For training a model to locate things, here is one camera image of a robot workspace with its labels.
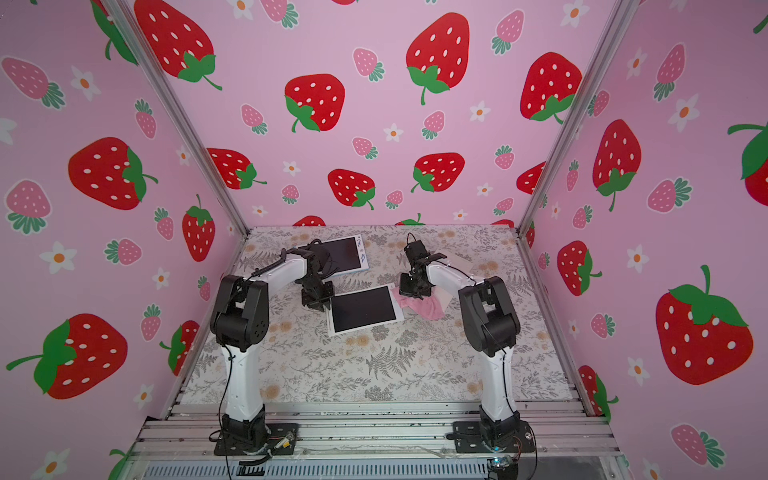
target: pink wall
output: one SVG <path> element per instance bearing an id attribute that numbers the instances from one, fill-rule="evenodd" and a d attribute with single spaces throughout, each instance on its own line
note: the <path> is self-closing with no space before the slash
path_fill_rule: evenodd
<path id="1" fill-rule="evenodd" d="M 201 297 L 198 279 L 210 280 L 214 296 L 236 246 L 198 167 L 180 162 L 181 139 L 144 74 L 121 57 L 122 51 L 132 58 L 123 45 L 111 45 L 108 60 L 107 44 L 90 2 L 13 2 L 2 17 L 0 57 L 29 62 L 4 58 L 0 73 L 0 188 L 11 220 L 0 228 L 2 365 L 45 354 L 2 371 L 3 478 L 50 478 L 46 469 L 56 478 L 65 471 L 61 478 L 107 478 L 122 458 L 111 450 L 126 452 L 144 418 L 163 415 L 176 377 L 160 342 L 186 358 L 180 342 L 194 333 L 174 343 L 174 332 L 184 322 L 204 321 L 210 301 Z M 62 98 L 53 83 L 63 94 L 58 110 L 42 101 L 43 95 Z M 137 122 L 139 99 L 152 109 L 151 118 L 140 119 L 153 138 Z M 136 186 L 142 177 L 126 145 L 144 173 L 159 180 L 146 179 L 141 202 Z M 130 173 L 123 165 L 128 160 Z M 31 182 L 20 184 L 24 179 Z M 217 229 L 200 262 L 182 239 L 196 194 Z M 170 218 L 159 230 L 158 207 Z M 104 251 L 123 239 L 138 245 L 140 258 L 123 242 L 112 263 Z M 158 286 L 160 268 L 167 278 Z M 159 320 L 145 321 L 152 305 Z"/>
<path id="2" fill-rule="evenodd" d="M 234 0 L 171 1 L 179 13 L 162 2 L 138 0 L 134 10 L 206 146 L 238 152 L 229 153 L 243 161 L 241 166 L 247 165 L 246 159 L 251 162 L 256 180 L 267 182 L 247 182 L 247 188 L 240 189 L 243 184 L 234 174 L 235 163 L 222 167 L 225 180 L 237 189 L 230 191 L 233 198 L 253 225 L 291 225 L 308 215 L 329 225 L 393 224 L 418 220 L 419 214 L 422 222 L 431 224 L 518 222 L 531 197 L 530 188 L 517 188 L 518 178 L 525 180 L 531 169 L 540 173 L 537 166 L 546 160 L 559 128 L 553 117 L 528 120 L 521 113 L 521 103 L 530 117 L 544 103 L 541 94 L 546 98 L 557 94 L 565 101 L 568 92 L 578 86 L 581 74 L 577 70 L 587 67 L 613 6 L 611 0 L 587 0 L 586 5 L 582 0 L 574 4 L 494 0 L 477 5 L 459 0 L 241 3 L 244 10 Z M 263 4 L 282 5 L 284 10 L 265 9 Z M 435 40 L 430 31 L 423 43 L 412 45 L 419 34 L 449 13 L 435 26 Z M 514 42 L 509 49 L 499 40 L 493 43 L 497 31 L 502 33 L 499 39 Z M 193 62 L 185 63 L 186 70 L 180 74 L 185 51 L 192 52 Z M 558 55 L 548 55 L 533 66 L 548 52 Z M 206 55 L 215 55 L 215 62 L 197 61 Z M 435 84 L 419 72 L 430 65 L 433 55 L 432 64 L 440 68 Z M 376 63 L 382 64 L 382 78 L 380 71 L 373 71 Z M 560 69 L 552 71 L 551 66 L 557 64 Z M 414 84 L 408 66 L 415 67 L 416 80 L 429 87 L 426 105 L 420 102 L 424 87 Z M 542 68 L 545 73 L 539 74 Z M 526 82 L 529 69 L 533 86 L 538 88 L 535 93 L 530 90 L 531 82 Z M 181 79 L 171 77 L 179 74 Z M 323 83 L 328 77 L 309 78 L 306 84 L 292 80 L 315 74 L 331 74 L 335 80 L 331 84 Z M 286 86 L 297 111 L 307 104 L 317 108 L 314 123 L 319 131 L 308 130 L 301 122 L 296 133 L 291 131 L 297 117 L 286 107 Z M 322 86 L 331 86 L 331 91 L 323 91 L 328 98 L 303 94 Z M 448 87 L 449 91 L 433 93 Z M 333 94 L 342 89 L 343 96 Z M 328 109 L 335 104 L 334 97 L 336 102 L 343 100 L 337 111 Z M 249 106 L 246 121 L 241 110 L 244 104 Z M 567 103 L 557 106 L 556 110 L 565 109 Z M 311 110 L 306 113 L 310 127 Z M 431 140 L 422 136 L 427 118 L 428 126 L 438 133 Z M 395 137 L 391 135 L 393 125 Z M 365 139 L 357 141 L 358 148 L 353 146 L 356 138 Z M 499 152 L 502 158 L 497 164 L 496 152 L 505 145 L 512 149 L 514 161 L 510 163 L 512 156 L 504 150 Z M 366 158 L 371 147 L 377 155 Z M 217 154 L 219 162 L 226 163 L 226 152 Z M 443 158 L 446 163 L 464 162 L 465 166 L 457 177 L 449 176 L 451 169 L 443 178 L 431 183 L 425 180 L 428 188 L 431 184 L 438 191 L 417 186 L 411 193 L 418 183 L 413 177 L 417 161 L 432 154 L 445 155 L 427 158 L 428 162 Z M 458 154 L 461 159 L 447 154 Z M 432 171 L 420 167 L 428 174 Z M 344 181 L 338 188 L 343 195 L 339 196 L 327 179 L 335 169 L 356 172 L 357 181 L 375 184 L 375 196 L 370 198 L 368 187 L 353 181 L 351 191 L 361 187 L 366 198 L 360 201 L 361 207 L 350 206 L 357 200 L 346 195 L 344 181 L 351 180 L 350 174 L 342 173 Z M 338 176 L 334 175 L 333 183 Z M 482 194 L 484 187 L 492 189 L 486 191 L 487 196 Z M 402 196 L 390 196 L 398 191 Z M 388 201 L 399 207 L 389 209 Z"/>
<path id="3" fill-rule="evenodd" d="M 550 300 L 635 478 L 763 470 L 768 144 L 765 131 L 728 130 L 766 122 L 768 70 L 758 59 L 768 31 L 753 29 L 768 9 L 738 3 L 652 0 L 638 9 L 601 86 L 610 100 L 584 118 L 535 218 L 532 250 Z M 654 99 L 657 83 L 668 92 L 670 82 L 672 92 Z M 621 177 L 606 183 L 613 167 Z M 586 249 L 591 272 L 602 272 L 587 289 Z"/>

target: pink strawberry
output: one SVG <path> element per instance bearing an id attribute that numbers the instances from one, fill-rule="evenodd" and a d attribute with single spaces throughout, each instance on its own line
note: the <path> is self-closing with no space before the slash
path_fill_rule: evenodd
<path id="1" fill-rule="evenodd" d="M 445 114 L 440 110 L 430 114 L 424 119 L 424 128 L 422 128 L 422 136 L 425 140 L 433 140 L 437 138 L 437 134 L 440 133 L 445 126 Z"/>
<path id="2" fill-rule="evenodd" d="M 502 145 L 496 151 L 496 166 L 502 170 L 507 170 L 512 166 L 512 162 L 515 161 L 515 154 L 512 153 L 512 149 L 509 145 Z"/>
<path id="3" fill-rule="evenodd" d="M 40 233 L 47 225 L 44 217 L 51 214 L 51 203 L 40 185 L 31 180 L 18 182 L 5 195 L 5 205 L 11 211 L 5 218 L 13 230 L 24 235 Z"/>
<path id="4" fill-rule="evenodd" d="M 283 187 L 283 201 L 289 205 L 299 201 L 299 189 L 296 188 L 296 185 L 286 185 Z"/>
<path id="5" fill-rule="evenodd" d="M 373 160 L 379 156 L 379 151 L 376 150 L 376 147 L 367 138 L 354 137 L 352 139 L 352 146 L 360 157 L 365 157 L 367 160 Z"/>
<path id="6" fill-rule="evenodd" d="M 152 340 L 159 329 L 160 307 L 153 303 L 147 307 L 147 311 L 144 312 L 144 319 L 141 320 L 141 335 L 144 336 L 144 341 Z"/>
<path id="7" fill-rule="evenodd" d="M 107 260 L 117 264 L 131 265 L 141 258 L 141 248 L 128 238 L 120 240 L 112 240 L 107 243 L 107 249 L 104 251 L 107 254 Z"/>
<path id="8" fill-rule="evenodd" d="M 691 425 L 681 423 L 672 427 L 670 435 L 675 445 L 695 463 L 704 467 L 709 462 L 714 468 L 725 465 L 725 452 L 720 449 L 717 440 L 704 430 L 698 431 Z"/>
<path id="9" fill-rule="evenodd" d="M 664 62 L 656 73 L 658 83 L 654 86 L 654 98 L 662 101 L 674 90 L 674 82 L 685 70 L 685 44 L 678 43 L 672 47 Z"/>
<path id="10" fill-rule="evenodd" d="M 353 53 L 357 73 L 368 77 L 370 81 L 379 81 L 384 78 L 384 65 L 378 60 L 376 54 L 364 48 L 357 48 Z"/>
<path id="11" fill-rule="evenodd" d="M 147 138 L 154 138 L 155 132 L 157 132 L 157 122 L 152 116 L 152 109 L 149 108 L 149 104 L 144 101 L 143 98 L 136 100 L 136 123 L 139 124 L 139 128 L 144 132 L 144 136 Z"/>
<path id="12" fill-rule="evenodd" d="M 0 64 L 22 94 L 48 108 L 58 110 L 65 105 L 64 93 L 57 84 L 48 82 L 45 72 L 37 65 L 13 57 L 3 57 Z"/>
<path id="13" fill-rule="evenodd" d="M 648 208 L 660 214 L 668 214 L 674 207 L 681 208 L 690 200 L 693 189 L 684 178 L 678 178 L 674 183 L 667 178 L 648 195 Z"/>

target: red strawberry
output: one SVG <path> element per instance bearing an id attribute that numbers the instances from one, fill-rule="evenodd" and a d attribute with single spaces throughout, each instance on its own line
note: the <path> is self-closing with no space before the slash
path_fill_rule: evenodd
<path id="1" fill-rule="evenodd" d="M 656 328 L 669 370 L 691 385 L 731 373 L 752 355 L 752 334 L 736 307 L 710 295 L 710 268 L 701 266 L 706 290 L 682 285 L 656 305 Z"/>
<path id="2" fill-rule="evenodd" d="M 734 125 L 728 128 L 728 134 L 741 130 L 760 131 L 741 155 L 741 178 L 747 193 L 758 203 L 768 206 L 768 125 Z"/>
<path id="3" fill-rule="evenodd" d="M 197 83 L 216 70 L 214 45 L 197 23 L 162 0 L 136 0 L 134 13 L 160 66 L 172 77 Z"/>
<path id="4" fill-rule="evenodd" d="M 518 190 L 532 195 L 533 190 L 536 188 L 538 179 L 541 177 L 541 172 L 544 171 L 544 165 L 547 162 L 541 162 L 533 168 L 526 170 L 518 177 Z"/>
<path id="5" fill-rule="evenodd" d="M 592 273 L 592 255 L 579 240 L 570 242 L 558 252 L 558 272 L 575 296 L 587 291 L 591 277 L 603 276 L 602 272 Z"/>
<path id="6" fill-rule="evenodd" d="M 642 160 L 640 142 L 623 120 L 614 120 L 605 129 L 592 167 L 592 183 L 603 197 L 613 195 L 609 212 L 614 211 L 616 192 L 629 187 Z"/>
<path id="7" fill-rule="evenodd" d="M 147 193 L 147 181 L 136 154 L 119 138 L 96 140 L 69 159 L 69 180 L 75 188 L 109 207 L 131 210 Z"/>
<path id="8" fill-rule="evenodd" d="M 117 372 L 128 355 L 125 338 L 102 318 L 81 313 L 53 329 L 43 342 L 42 355 L 10 362 L 5 369 L 33 359 L 35 383 L 54 399 L 78 396 Z"/>
<path id="9" fill-rule="evenodd" d="M 581 84 L 581 71 L 558 53 L 545 53 L 533 62 L 520 97 L 520 113 L 528 120 L 544 121 L 571 106 Z"/>
<path id="10" fill-rule="evenodd" d="M 192 206 L 181 221 L 181 233 L 187 242 L 187 249 L 192 255 L 192 260 L 202 262 L 210 252 L 210 246 L 214 243 L 216 225 L 208 210 L 203 208 L 200 195 L 197 196 L 198 207 Z"/>
<path id="11" fill-rule="evenodd" d="M 296 124 L 307 130 L 328 131 L 339 123 L 344 106 L 344 85 L 331 74 L 315 74 L 296 77 L 286 84 L 286 107 L 296 117 Z"/>
<path id="12" fill-rule="evenodd" d="M 51 214 L 51 202 L 42 187 L 32 180 L 18 182 L 6 195 L 5 205 L 11 211 L 5 218 L 11 228 L 24 235 L 40 233 L 47 225 L 45 217 Z"/>
<path id="13" fill-rule="evenodd" d="M 455 153 L 425 155 L 416 161 L 413 167 L 413 180 L 418 183 L 413 186 L 421 187 L 427 192 L 442 192 L 453 185 L 464 170 L 464 157 Z"/>
<path id="14" fill-rule="evenodd" d="M 693 426 L 681 423 L 670 429 L 670 436 L 674 444 L 695 463 L 705 467 L 708 461 L 714 468 L 725 464 L 725 452 L 720 449 L 718 441 L 704 430 L 699 432 Z"/>
<path id="15" fill-rule="evenodd" d="M 340 204 L 347 207 L 362 207 L 368 204 L 373 210 L 371 200 L 376 195 L 376 184 L 371 177 L 336 168 L 328 174 L 328 185 Z"/>
<path id="16" fill-rule="evenodd" d="M 658 83 L 654 86 L 654 98 L 662 101 L 674 90 L 674 82 L 680 78 L 685 69 L 685 44 L 678 43 L 672 47 L 664 62 L 656 73 Z"/>
<path id="17" fill-rule="evenodd" d="M 208 148 L 210 157 L 221 175 L 221 179 L 232 190 L 242 190 L 253 185 L 266 182 L 256 180 L 256 168 L 250 163 L 248 157 L 234 150 L 223 148 Z"/>
<path id="18" fill-rule="evenodd" d="M 141 320 L 141 335 L 145 342 L 149 342 L 157 335 L 161 323 L 160 313 L 160 307 L 154 303 L 148 306 L 147 311 L 144 312 L 144 319 Z"/>
<path id="19" fill-rule="evenodd" d="M 187 320 L 174 333 L 170 346 L 165 346 L 160 342 L 161 347 L 170 350 L 168 352 L 168 366 L 175 376 L 179 376 L 181 367 L 184 365 L 184 360 L 187 358 L 190 347 L 192 347 L 192 341 L 197 335 L 197 329 L 199 328 L 200 325 L 197 322 Z"/>
<path id="20" fill-rule="evenodd" d="M 298 222 L 293 224 L 294 227 L 324 227 L 326 223 L 322 218 L 315 215 L 308 215 Z"/>
<path id="21" fill-rule="evenodd" d="M 64 93 L 57 84 L 48 82 L 42 68 L 13 57 L 3 57 L 0 65 L 22 94 L 32 100 L 39 100 L 48 108 L 58 110 L 65 105 Z"/>
<path id="22" fill-rule="evenodd" d="M 455 87 L 467 72 L 469 22 L 458 13 L 446 13 L 419 34 L 408 47 L 406 66 L 411 80 L 433 94 Z"/>

